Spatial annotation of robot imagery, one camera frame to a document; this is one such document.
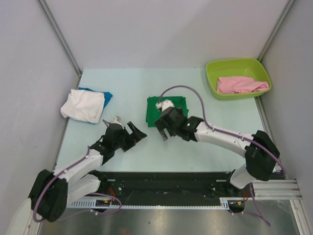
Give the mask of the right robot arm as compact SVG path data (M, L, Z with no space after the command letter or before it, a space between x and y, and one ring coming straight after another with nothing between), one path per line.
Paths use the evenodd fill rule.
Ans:
M179 136L185 141L205 142L230 150L245 159L234 170L225 190L230 196L238 196L243 188L255 180L270 180L279 159L279 151L267 133L258 130L255 134L240 134L219 129L200 117L186 117L181 108L172 104L156 105L160 118L155 125L164 140Z

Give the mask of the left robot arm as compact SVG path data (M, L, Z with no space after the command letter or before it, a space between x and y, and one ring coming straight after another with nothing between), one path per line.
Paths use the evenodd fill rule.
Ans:
M35 222L54 222L72 202L88 194L101 196L107 192L106 177L96 168L108 162L117 150L126 152L147 137L132 122L127 125L130 133L117 120L107 124L105 133L87 147L82 158L62 170L44 169L38 173L28 196Z

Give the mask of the lime green plastic basin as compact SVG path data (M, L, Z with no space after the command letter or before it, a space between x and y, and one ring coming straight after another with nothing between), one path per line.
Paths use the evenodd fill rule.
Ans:
M253 58L236 58L220 61L213 61L206 65L206 76L209 88L213 96L218 100L236 100L257 97L272 88L272 83L268 73L262 64ZM251 92L245 94L220 94L217 92L219 77L246 76L255 81L268 82L269 89L266 91Z

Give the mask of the green t shirt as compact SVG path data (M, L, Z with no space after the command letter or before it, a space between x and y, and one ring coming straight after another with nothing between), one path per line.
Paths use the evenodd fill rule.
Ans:
M181 108L185 116L188 116L186 97L183 96L163 96L161 101L170 100L176 108ZM159 96L152 96L147 98L146 122L148 127L155 127L155 121L160 118L161 112L156 108L159 101Z

